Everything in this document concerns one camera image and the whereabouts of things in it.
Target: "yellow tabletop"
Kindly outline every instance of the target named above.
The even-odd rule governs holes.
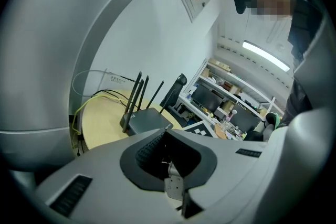
[[[122,93],[127,98],[130,96],[129,91],[120,90],[118,92]],[[109,95],[104,92],[100,92],[98,94]],[[123,96],[115,92],[112,92],[112,94],[115,94],[120,99],[125,100]],[[141,103],[141,109],[145,109],[148,103],[149,100],[144,98]],[[155,108],[158,111],[162,109],[161,106],[155,103],[152,103],[150,108]],[[122,127],[119,124],[124,112],[125,106],[117,100],[102,97],[95,98],[87,103],[82,115],[82,131],[85,143],[89,150],[96,146],[128,137],[126,133],[122,132]],[[163,110],[162,115],[174,125],[173,129],[182,129],[176,119],[171,116],[168,111]]]

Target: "white ceiling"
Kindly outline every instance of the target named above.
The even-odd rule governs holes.
[[[272,63],[265,63],[266,68],[272,69],[276,77],[282,79],[285,84],[291,84],[293,80],[292,44],[287,41],[291,19],[260,19],[256,15],[250,14],[248,8],[242,15],[239,15],[233,0],[222,0],[222,5],[218,43],[228,45],[238,52],[254,57],[259,62],[258,56],[242,47],[244,40],[255,43],[290,66],[290,70],[285,73]]]

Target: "black wireless router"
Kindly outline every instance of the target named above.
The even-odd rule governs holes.
[[[156,90],[155,94],[153,95],[153,97],[152,97],[151,101],[149,102],[149,104],[147,105],[146,109],[140,110],[140,106],[141,106],[142,99],[143,99],[143,96],[144,96],[144,93],[145,93],[145,90],[146,90],[146,87],[147,87],[147,83],[149,81],[149,77],[148,76],[146,77],[145,83],[143,82],[143,80],[141,80],[140,83],[139,83],[140,78],[141,78],[141,72],[139,73],[139,75],[137,77],[137,80],[134,83],[134,87],[132,89],[131,96],[128,100],[128,103],[127,103],[127,106],[126,106],[126,109],[125,109],[125,114],[122,116],[122,118],[120,120],[120,125],[122,127],[122,132],[127,133],[128,136],[131,136],[131,135],[143,133],[143,132],[150,131],[150,130],[160,129],[160,128],[171,129],[173,127],[173,124],[169,120],[167,120],[164,116],[161,115],[161,113],[162,113],[162,111],[163,111],[167,102],[164,104],[164,106],[163,106],[163,108],[161,109],[160,112],[157,111],[155,108],[149,108],[149,106],[153,102],[154,98],[156,97],[157,93],[161,89],[161,87],[163,85],[163,81],[161,82],[160,86]],[[143,87],[143,90],[142,90],[142,93],[141,93],[138,110],[133,112],[143,84],[144,84],[144,87]]]

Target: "man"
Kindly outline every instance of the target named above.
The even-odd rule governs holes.
[[[322,21],[323,4],[319,0],[234,0],[237,13],[242,14],[246,7],[257,15],[269,15],[276,19],[292,17],[288,41],[293,45],[291,51],[294,66],[303,61]],[[312,109],[308,97],[300,83],[295,79],[287,100],[285,114],[279,127],[288,125],[301,112]]]

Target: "ceiling light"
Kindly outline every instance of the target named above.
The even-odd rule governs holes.
[[[279,59],[275,58],[268,52],[258,48],[257,46],[249,43],[248,41],[243,42],[243,48],[253,51],[254,53],[266,58],[270,62],[274,63],[277,67],[281,68],[284,72],[287,72],[290,68],[285,63],[281,62]]]

